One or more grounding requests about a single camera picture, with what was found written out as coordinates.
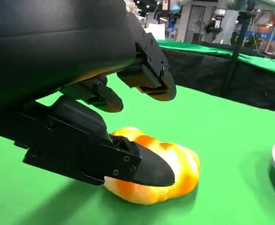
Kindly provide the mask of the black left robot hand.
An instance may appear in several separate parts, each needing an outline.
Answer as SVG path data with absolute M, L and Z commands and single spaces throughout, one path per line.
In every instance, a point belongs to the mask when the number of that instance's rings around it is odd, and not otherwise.
M 167 58 L 124 1 L 0 0 L 0 136 L 24 163 L 92 185 L 173 185 L 164 159 L 92 110 L 122 111 L 113 73 L 158 101 L 176 96 Z

